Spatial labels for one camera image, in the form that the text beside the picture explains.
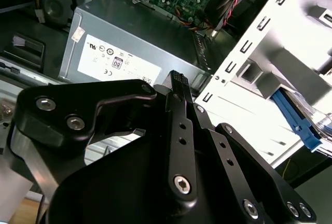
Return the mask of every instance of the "wooden surface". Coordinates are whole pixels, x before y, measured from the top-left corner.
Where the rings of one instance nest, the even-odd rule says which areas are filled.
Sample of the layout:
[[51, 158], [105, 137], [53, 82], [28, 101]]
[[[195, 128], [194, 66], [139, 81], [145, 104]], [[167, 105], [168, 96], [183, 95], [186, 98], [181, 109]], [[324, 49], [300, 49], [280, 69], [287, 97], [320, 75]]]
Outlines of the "wooden surface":
[[9, 224], [35, 224], [39, 202], [24, 199]]

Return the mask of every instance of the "connector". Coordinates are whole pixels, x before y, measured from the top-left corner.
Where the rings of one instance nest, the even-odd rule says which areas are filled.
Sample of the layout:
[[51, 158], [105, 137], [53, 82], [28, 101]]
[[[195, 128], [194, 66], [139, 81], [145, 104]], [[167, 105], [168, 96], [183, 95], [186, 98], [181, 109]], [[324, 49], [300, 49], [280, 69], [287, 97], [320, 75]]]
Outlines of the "connector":
[[36, 13], [36, 17], [38, 17], [38, 21], [40, 23], [45, 23], [45, 16], [44, 16], [44, 12], [41, 9], [37, 9], [35, 10]]

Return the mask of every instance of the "power supply label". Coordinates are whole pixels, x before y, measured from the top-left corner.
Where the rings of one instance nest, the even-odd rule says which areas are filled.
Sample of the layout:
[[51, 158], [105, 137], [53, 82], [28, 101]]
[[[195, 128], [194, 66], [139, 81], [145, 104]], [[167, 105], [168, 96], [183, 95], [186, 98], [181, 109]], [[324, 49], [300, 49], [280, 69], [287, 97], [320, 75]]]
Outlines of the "power supply label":
[[141, 79], [153, 85], [161, 68], [111, 44], [87, 35], [79, 72], [101, 81]]

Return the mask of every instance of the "red wire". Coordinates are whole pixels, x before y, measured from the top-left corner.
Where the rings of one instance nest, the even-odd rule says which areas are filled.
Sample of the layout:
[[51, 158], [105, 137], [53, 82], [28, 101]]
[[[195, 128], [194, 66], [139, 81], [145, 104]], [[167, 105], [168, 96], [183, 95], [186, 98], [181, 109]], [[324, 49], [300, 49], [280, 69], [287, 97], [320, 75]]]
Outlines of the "red wire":
[[223, 24], [223, 26], [225, 26], [225, 25], [227, 24], [227, 21], [228, 21], [229, 18], [232, 16], [233, 10], [234, 10], [235, 6], [238, 4], [238, 1], [239, 1], [239, 0], [234, 0], [234, 2], [233, 2], [232, 6], [231, 6], [231, 8], [230, 8], [230, 10], [229, 10], [229, 12], [228, 12], [228, 14], [227, 14], [227, 17], [224, 19], [224, 24]]

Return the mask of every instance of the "blue plastic tab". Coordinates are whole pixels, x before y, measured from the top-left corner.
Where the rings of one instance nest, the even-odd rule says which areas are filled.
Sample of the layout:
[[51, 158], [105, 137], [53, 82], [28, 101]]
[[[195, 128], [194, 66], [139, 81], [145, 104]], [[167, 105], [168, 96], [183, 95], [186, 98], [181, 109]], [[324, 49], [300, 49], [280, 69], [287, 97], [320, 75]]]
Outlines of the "blue plastic tab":
[[293, 132], [301, 138], [311, 152], [316, 151], [322, 142], [309, 129], [310, 121], [306, 118], [302, 119], [279, 90], [271, 98], [286, 118]]

